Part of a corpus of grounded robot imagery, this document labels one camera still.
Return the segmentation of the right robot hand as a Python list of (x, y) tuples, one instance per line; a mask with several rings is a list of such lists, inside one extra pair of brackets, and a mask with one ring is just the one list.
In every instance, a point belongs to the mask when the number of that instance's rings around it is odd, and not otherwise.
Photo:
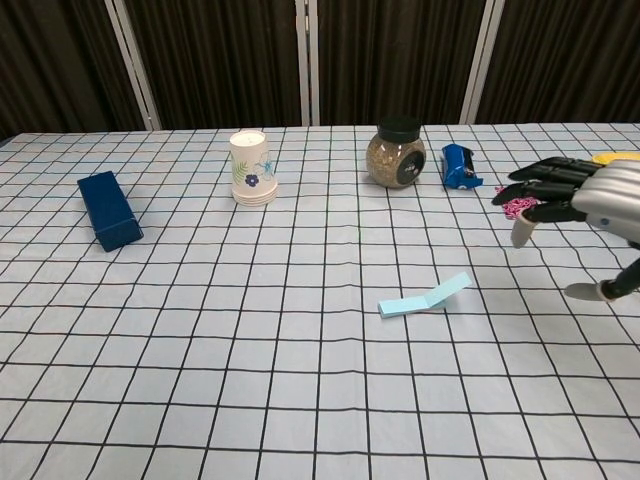
[(512, 183), (496, 193), (502, 206), (531, 197), (537, 204), (515, 216), (511, 243), (523, 247), (543, 223), (582, 222), (639, 248), (639, 162), (615, 159), (607, 165), (566, 157), (540, 160), (508, 175)]

